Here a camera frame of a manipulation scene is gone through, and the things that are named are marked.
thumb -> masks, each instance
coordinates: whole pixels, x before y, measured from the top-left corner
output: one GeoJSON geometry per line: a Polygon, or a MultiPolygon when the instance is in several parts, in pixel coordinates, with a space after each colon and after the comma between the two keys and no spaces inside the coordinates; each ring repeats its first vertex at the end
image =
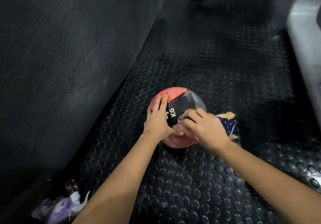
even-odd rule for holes
{"type": "Polygon", "coordinates": [[[173,129],[173,128],[171,128],[171,129],[173,130],[172,134],[174,134],[176,136],[183,136],[184,135],[184,131],[181,129],[173,129]]]}

finger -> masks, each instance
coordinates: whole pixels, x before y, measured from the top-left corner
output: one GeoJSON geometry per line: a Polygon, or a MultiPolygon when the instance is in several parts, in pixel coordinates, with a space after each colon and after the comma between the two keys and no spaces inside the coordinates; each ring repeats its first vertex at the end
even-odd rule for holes
{"type": "Polygon", "coordinates": [[[159,110],[159,104],[160,104],[160,102],[161,102],[161,96],[158,95],[157,98],[156,98],[156,100],[155,100],[155,104],[154,104],[154,109],[153,109],[153,111],[159,110]]]}
{"type": "Polygon", "coordinates": [[[196,113],[200,115],[201,117],[206,116],[206,112],[202,108],[197,108],[196,113]]]}
{"type": "Polygon", "coordinates": [[[176,136],[183,136],[184,135],[184,131],[182,129],[174,129],[171,128],[173,130],[172,134],[176,135],[176,136]]]}
{"type": "Polygon", "coordinates": [[[150,114],[151,114],[151,108],[147,108],[147,119],[149,118],[150,114]]]}
{"type": "Polygon", "coordinates": [[[186,113],[186,117],[191,118],[193,121],[195,121],[196,123],[200,121],[201,116],[198,115],[194,110],[193,111],[189,111],[186,113]]]}
{"type": "Polygon", "coordinates": [[[167,100],[168,100],[168,95],[164,95],[164,97],[162,98],[162,103],[160,105],[159,110],[166,110],[167,107],[167,100]]]}
{"type": "Polygon", "coordinates": [[[179,123],[181,123],[182,125],[190,128],[192,131],[195,131],[195,129],[196,129],[196,123],[193,122],[193,121],[190,120],[190,119],[180,120],[179,123]]]}

floor mat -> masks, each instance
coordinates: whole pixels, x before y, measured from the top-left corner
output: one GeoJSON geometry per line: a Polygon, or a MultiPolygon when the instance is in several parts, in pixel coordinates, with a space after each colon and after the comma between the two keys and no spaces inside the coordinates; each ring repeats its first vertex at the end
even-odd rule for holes
{"type": "MultiPolygon", "coordinates": [[[[196,92],[211,113],[234,112],[237,143],[320,192],[319,129],[285,29],[291,1],[165,0],[130,73],[84,143],[76,169],[80,188],[99,188],[142,133],[151,99],[178,86],[196,92]]],[[[157,147],[131,218],[276,221],[244,179],[200,145],[157,147]]]]}

person's right hand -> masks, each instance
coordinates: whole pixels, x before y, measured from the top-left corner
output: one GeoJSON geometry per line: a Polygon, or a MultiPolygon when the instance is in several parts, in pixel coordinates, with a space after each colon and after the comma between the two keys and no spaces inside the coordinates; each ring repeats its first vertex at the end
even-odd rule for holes
{"type": "Polygon", "coordinates": [[[206,149],[218,152],[231,142],[221,121],[213,114],[206,113],[202,108],[186,113],[190,119],[183,119],[181,124],[190,128],[197,141],[206,149]]]}

black textured wall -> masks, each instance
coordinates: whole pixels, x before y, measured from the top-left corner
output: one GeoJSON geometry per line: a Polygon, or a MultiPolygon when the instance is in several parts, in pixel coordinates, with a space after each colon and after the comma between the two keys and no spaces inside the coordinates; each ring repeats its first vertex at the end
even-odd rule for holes
{"type": "Polygon", "coordinates": [[[28,214],[73,157],[162,2],[0,0],[1,223],[28,214]]]}

